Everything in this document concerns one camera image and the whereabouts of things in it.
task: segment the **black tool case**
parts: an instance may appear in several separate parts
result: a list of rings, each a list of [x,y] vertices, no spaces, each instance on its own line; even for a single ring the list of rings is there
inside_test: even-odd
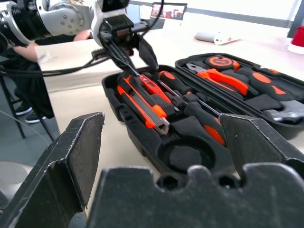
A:
[[[192,76],[194,79],[196,79],[198,82],[198,86],[201,86],[202,90],[206,86],[213,88],[214,91],[216,91],[217,93],[224,96],[226,100],[231,101],[234,106],[235,105],[240,106],[244,110],[247,110],[248,112],[250,112],[250,116],[258,117],[258,118],[266,120],[275,130],[277,130],[287,140],[296,137],[300,131],[304,130],[304,118],[302,118],[302,120],[298,121],[295,124],[295,123],[290,123],[288,121],[277,122],[277,121],[274,121],[272,118],[265,116],[263,114],[263,112],[261,111],[261,109],[262,110],[266,109],[265,106],[269,105],[269,102],[271,102],[271,104],[274,107],[276,106],[275,103],[278,103],[272,99],[268,100],[269,97],[267,97],[265,95],[263,95],[263,96],[260,95],[261,99],[259,99],[259,101],[261,102],[261,100],[263,100],[263,102],[261,102],[260,104],[257,104],[257,97],[251,97],[251,98],[245,97],[244,100],[238,99],[237,97],[234,97],[234,96],[226,93],[226,91],[223,91],[219,87],[214,86],[211,82],[198,77],[195,72],[188,70],[185,67],[186,63],[194,63],[198,66],[205,68],[206,65],[204,64],[204,60],[207,59],[208,57],[216,56],[216,55],[235,60],[240,64],[240,67],[249,67],[256,72],[259,72],[259,73],[267,76],[273,82],[275,82],[279,88],[289,92],[296,101],[299,101],[300,103],[304,104],[304,82],[303,81],[295,79],[286,74],[276,72],[271,69],[261,68],[261,66],[259,64],[238,58],[236,56],[232,56],[232,55],[224,54],[224,53],[207,53],[207,54],[202,54],[202,55],[190,56],[188,58],[178,60],[175,62],[175,66],[177,69],[183,71],[187,75]],[[274,109],[281,111],[283,109],[283,107],[276,107]]]
[[[202,61],[203,58],[216,54],[218,53],[204,54],[179,60],[176,62],[176,68],[160,65],[158,72],[171,72],[175,76],[178,76],[186,85],[192,87],[193,94],[183,96],[187,102],[198,104],[197,100],[200,99],[220,113],[263,118],[286,138],[292,138],[304,128],[304,123],[289,125],[274,122],[263,116],[261,111],[246,104],[244,100],[229,95],[225,91],[218,89],[216,86],[200,79],[196,74],[183,68],[183,64],[187,61]],[[221,55],[234,59],[243,66],[251,66],[256,71],[259,70],[275,79],[277,78],[277,76],[269,73],[268,70],[260,69],[257,64],[231,55]],[[139,72],[153,80],[157,79],[153,72],[148,72],[147,67],[139,69]],[[153,95],[154,100],[158,100],[157,104],[168,113],[167,120],[171,126],[167,135],[159,135],[155,130],[147,128],[133,111],[122,102],[116,89],[119,75],[120,74],[110,75],[102,81],[110,106],[117,119],[125,122],[129,137],[134,145],[143,156],[149,159],[160,173],[173,171],[179,174],[186,174],[187,168],[195,164],[201,164],[207,167],[214,175],[221,174],[223,171],[234,171],[229,150],[210,137],[194,116],[187,116],[183,113],[184,103],[179,103],[179,99],[172,102],[180,109],[180,111],[175,111],[172,105],[168,105],[168,103],[159,99],[157,95]],[[283,74],[279,74],[279,78],[289,86],[300,87],[303,85],[304,91],[304,83]],[[166,94],[170,99],[176,98],[169,93]]]

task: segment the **sneaker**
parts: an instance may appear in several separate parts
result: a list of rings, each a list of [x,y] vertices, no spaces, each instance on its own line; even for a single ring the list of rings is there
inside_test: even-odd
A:
[[[25,122],[27,122],[28,124],[34,124],[34,123],[38,123],[40,122],[38,115],[33,111],[26,119]]]
[[[21,105],[15,110],[16,115],[24,115],[32,111],[32,107],[28,103],[22,101]]]

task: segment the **table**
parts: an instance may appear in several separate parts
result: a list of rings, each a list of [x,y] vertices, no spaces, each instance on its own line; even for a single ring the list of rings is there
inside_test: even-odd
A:
[[[179,30],[153,30],[146,37],[153,46],[159,64],[174,66],[176,60],[191,55],[220,52],[228,53],[281,71],[304,80],[304,56],[287,51],[287,38],[254,37],[223,46],[197,41],[193,34]],[[99,48],[93,40],[65,43],[51,46],[38,46],[42,70],[54,70],[84,65],[91,59],[91,51]],[[131,58],[136,67],[145,64],[138,53]],[[111,61],[73,74],[46,77],[45,82],[53,106],[60,132],[63,132],[71,119],[83,114],[105,113],[101,151],[96,180],[101,169],[116,166],[148,166],[157,177],[157,170],[137,151],[128,137],[126,127],[119,122],[105,97],[101,80],[108,75],[120,72]],[[304,132],[290,140],[296,148],[304,152]]]

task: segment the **paper towel roll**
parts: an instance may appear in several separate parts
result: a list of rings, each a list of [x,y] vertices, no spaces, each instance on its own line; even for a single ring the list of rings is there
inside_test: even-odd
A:
[[[207,32],[198,32],[195,35],[195,39],[206,41],[206,42],[212,42],[216,45],[222,45],[226,44],[235,40],[238,40],[237,37],[231,37],[227,34],[221,34],[218,33],[207,33]]]

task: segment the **screwdriver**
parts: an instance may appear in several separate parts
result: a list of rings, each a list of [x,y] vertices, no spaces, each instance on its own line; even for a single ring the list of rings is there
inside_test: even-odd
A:
[[[153,101],[150,94],[143,88],[141,80],[138,77],[130,75],[128,77],[123,77],[123,80],[146,103],[146,105],[156,113],[158,117],[167,117],[167,114],[163,109]]]
[[[162,82],[160,83],[162,86],[163,83],[165,83],[165,88],[172,93],[175,96],[179,96],[176,92],[174,92],[173,90],[177,90],[179,91],[181,94],[192,94],[192,88],[185,85],[178,77],[176,77],[174,74],[168,72],[168,71],[161,71],[159,73],[159,79],[158,82]],[[206,104],[205,102],[198,100],[198,102],[206,107],[207,109],[209,109],[211,112],[213,112],[216,116],[219,116],[220,113],[218,111],[216,111],[214,108],[212,108],[211,106],[209,106],[208,104]]]
[[[187,63],[186,64],[187,68],[190,70],[195,70],[198,74],[199,77],[207,79],[219,86],[221,86],[222,88],[229,90],[230,92],[234,92],[233,95],[235,94],[235,91],[231,88],[228,88],[227,86],[224,86],[223,84],[219,83],[219,82],[223,82],[226,83],[228,85],[231,85],[232,87],[236,88],[240,94],[242,94],[243,96],[258,96],[259,93],[257,90],[255,90],[254,88],[252,88],[251,86],[248,86],[246,83],[242,82],[241,80],[238,80],[232,76],[229,75],[225,75],[219,71],[217,71],[216,69],[204,69],[200,66],[197,66],[195,64],[191,64],[191,63]]]
[[[178,77],[167,71],[161,71],[159,73],[159,80],[157,81],[174,96],[179,96],[176,92],[174,92],[174,89],[178,90],[182,94],[189,94],[192,90],[191,87],[185,85]],[[198,100],[198,102],[209,110],[211,110],[216,116],[220,115],[218,111],[210,107],[205,102],[201,100]],[[196,117],[199,123],[204,127],[204,129],[212,138],[214,138],[221,145],[226,146],[225,134],[219,123],[218,118],[207,113],[196,102],[187,103],[184,109],[184,113],[186,115],[193,115],[194,117]]]
[[[160,135],[168,133],[170,123],[164,117],[158,117],[127,83],[120,80],[117,91],[124,103],[144,122],[146,127],[156,130]]]
[[[148,78],[146,75],[143,74],[139,75],[138,78],[141,80],[143,86],[150,94],[157,94],[166,102],[171,103],[171,100],[162,91],[162,89],[159,88],[159,86],[155,82],[153,82],[150,78]]]
[[[240,68],[237,73],[247,76],[250,79],[250,85],[260,92],[260,94],[267,94],[276,101],[290,101],[294,99],[290,93],[278,88],[270,78],[249,67]]]

